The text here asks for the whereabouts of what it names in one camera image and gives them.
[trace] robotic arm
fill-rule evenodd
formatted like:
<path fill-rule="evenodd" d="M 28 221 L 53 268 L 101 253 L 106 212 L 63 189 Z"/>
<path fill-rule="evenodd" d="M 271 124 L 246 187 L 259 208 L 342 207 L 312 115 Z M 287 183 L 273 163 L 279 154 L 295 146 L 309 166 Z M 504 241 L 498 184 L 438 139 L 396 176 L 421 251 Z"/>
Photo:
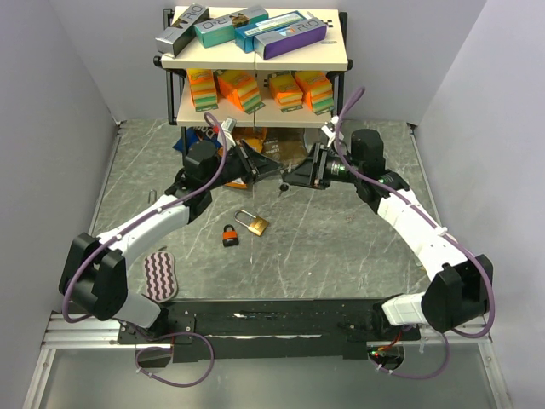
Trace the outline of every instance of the robotic arm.
<path fill-rule="evenodd" d="M 323 127 L 330 142 L 335 126 L 336 118 Z M 66 293 L 68 284 L 89 255 L 116 238 L 85 268 L 73 288 L 72 300 L 99 320 L 127 321 L 155 337 L 167 333 L 171 329 L 169 309 L 128 291 L 126 271 L 130 264 L 164 235 L 200 216 L 211 203 L 210 189 L 237 178 L 246 183 L 258 182 L 281 170 L 280 164 L 255 152 L 243 141 L 235 144 L 228 139 L 226 147 L 225 167 L 208 190 L 172 205 L 203 187 L 218 169 L 220 157 L 214 144 L 199 141 L 187 153 L 185 168 L 178 173 L 174 184 L 150 209 L 97 238 L 86 233 L 75 238 L 60 280 L 60 292 Z M 355 177 L 330 148 L 330 143 L 320 142 L 314 144 L 302 164 L 290 173 L 284 173 L 283 178 L 291 185 L 315 189 L 326 189 L 332 181 L 352 183 L 357 195 L 401 235 L 422 262 L 432 282 L 427 291 L 376 302 L 371 325 L 375 331 L 385 334 L 407 324 L 429 324 L 439 332 L 452 330 L 488 311 L 489 295 L 485 284 L 474 264 L 446 239 L 446 229 L 437 223 L 426 222 L 415 212 L 418 209 L 431 220 L 403 178 L 386 168 L 383 149 L 382 140 L 374 130 L 357 130 L 351 136 L 350 164 L 373 181 L 380 182 L 379 186 Z M 394 189 L 410 205 L 380 187 L 382 185 Z M 136 223 L 138 225 L 130 232 L 120 234 L 150 210 L 155 210 L 153 216 Z M 490 261 L 485 256 L 476 259 L 491 280 Z"/>

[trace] tabletop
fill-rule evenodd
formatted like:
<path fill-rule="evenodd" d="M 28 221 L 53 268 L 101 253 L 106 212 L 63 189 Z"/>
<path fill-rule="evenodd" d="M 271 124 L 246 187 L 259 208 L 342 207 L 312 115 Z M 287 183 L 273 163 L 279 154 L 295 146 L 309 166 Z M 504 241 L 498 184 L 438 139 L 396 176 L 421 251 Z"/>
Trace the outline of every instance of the tabletop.
<path fill-rule="evenodd" d="M 379 131 L 387 167 L 433 215 L 407 124 L 346 121 L 342 132 L 349 137 L 360 128 Z M 160 195 L 182 166 L 181 154 L 172 148 L 180 130 L 166 121 L 131 120 L 120 135 L 94 235 L 146 209 L 149 191 Z M 175 256 L 176 298 L 388 297 L 425 291 L 428 278 L 409 247 L 358 198 L 353 185 L 333 182 L 324 191 L 291 187 L 279 195 L 279 184 L 274 176 L 250 190 L 214 190 L 213 203 L 197 220 L 136 260 L 128 272 L 130 290 L 145 292 L 143 259 L 166 247 Z M 270 222 L 261 237 L 234 221 L 240 209 Z M 223 247 L 226 224 L 237 229 L 239 245 Z"/>

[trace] padlock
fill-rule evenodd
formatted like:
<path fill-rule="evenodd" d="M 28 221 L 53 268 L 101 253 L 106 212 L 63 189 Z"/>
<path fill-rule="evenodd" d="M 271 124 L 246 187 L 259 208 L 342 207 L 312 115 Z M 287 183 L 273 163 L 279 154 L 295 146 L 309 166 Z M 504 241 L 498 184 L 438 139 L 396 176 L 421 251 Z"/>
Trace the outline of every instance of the padlock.
<path fill-rule="evenodd" d="M 231 247 L 232 245 L 238 244 L 237 232 L 231 224 L 226 224 L 223 228 L 223 246 Z"/>
<path fill-rule="evenodd" d="M 244 213 L 245 215 L 250 216 L 252 218 L 252 223 L 250 223 L 250 225 L 248 226 L 247 224 L 241 222 L 237 218 L 237 215 L 239 213 Z M 242 224 L 243 226 L 245 226 L 246 228 L 248 228 L 248 230 L 250 230 L 253 234 L 257 234 L 258 236 L 261 236 L 269 225 L 269 222 L 263 219 L 262 217 L 251 215 L 246 210 L 242 210 L 242 209 L 235 211 L 235 220 L 239 222 L 240 224 Z"/>

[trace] red and white patterned object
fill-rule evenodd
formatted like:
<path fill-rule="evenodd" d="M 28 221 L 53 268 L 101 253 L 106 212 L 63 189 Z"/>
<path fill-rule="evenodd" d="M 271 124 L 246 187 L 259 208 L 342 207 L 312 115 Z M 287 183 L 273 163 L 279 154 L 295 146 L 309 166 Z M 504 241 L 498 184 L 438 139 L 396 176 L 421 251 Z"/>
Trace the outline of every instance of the red and white patterned object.
<path fill-rule="evenodd" d="M 167 251 L 157 251 L 146 257 L 144 272 L 147 297 L 156 302 L 165 302 L 176 295 L 178 283 L 174 266 L 174 256 Z"/>

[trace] purple box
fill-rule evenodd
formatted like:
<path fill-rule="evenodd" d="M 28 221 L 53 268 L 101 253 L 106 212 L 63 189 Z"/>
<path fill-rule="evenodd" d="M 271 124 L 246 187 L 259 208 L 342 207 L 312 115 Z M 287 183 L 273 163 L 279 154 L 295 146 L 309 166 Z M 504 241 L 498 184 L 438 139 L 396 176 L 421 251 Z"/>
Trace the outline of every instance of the purple box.
<path fill-rule="evenodd" d="M 264 32 L 254 37 L 254 50 L 263 60 L 269 60 L 317 43 L 325 38 L 327 24 L 316 17 L 294 23 L 274 32 Z"/>

